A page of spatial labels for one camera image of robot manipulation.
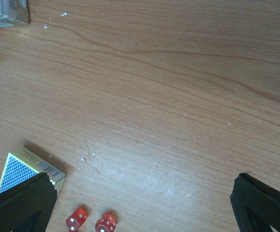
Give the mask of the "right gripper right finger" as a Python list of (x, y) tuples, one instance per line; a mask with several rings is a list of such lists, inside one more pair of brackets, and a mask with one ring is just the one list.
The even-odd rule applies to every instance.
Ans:
[(241, 232), (280, 232), (280, 192), (276, 189), (240, 173), (230, 202)]

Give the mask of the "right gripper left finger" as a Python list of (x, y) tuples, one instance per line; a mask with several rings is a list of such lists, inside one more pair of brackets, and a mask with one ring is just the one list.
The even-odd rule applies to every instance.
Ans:
[(57, 201), (47, 173), (0, 193), (0, 232), (44, 232)]

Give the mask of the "aluminium poker case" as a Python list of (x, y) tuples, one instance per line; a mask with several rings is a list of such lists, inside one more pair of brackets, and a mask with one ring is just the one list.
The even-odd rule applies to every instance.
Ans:
[(29, 11), (26, 0), (0, 0), (0, 27), (28, 24)]

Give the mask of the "blue playing card box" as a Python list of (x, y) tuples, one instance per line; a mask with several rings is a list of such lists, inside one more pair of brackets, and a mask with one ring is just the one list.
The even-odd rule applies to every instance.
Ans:
[(57, 193), (60, 193), (67, 177), (66, 173), (40, 158), (25, 147), (8, 153), (0, 178), (0, 193), (45, 172)]

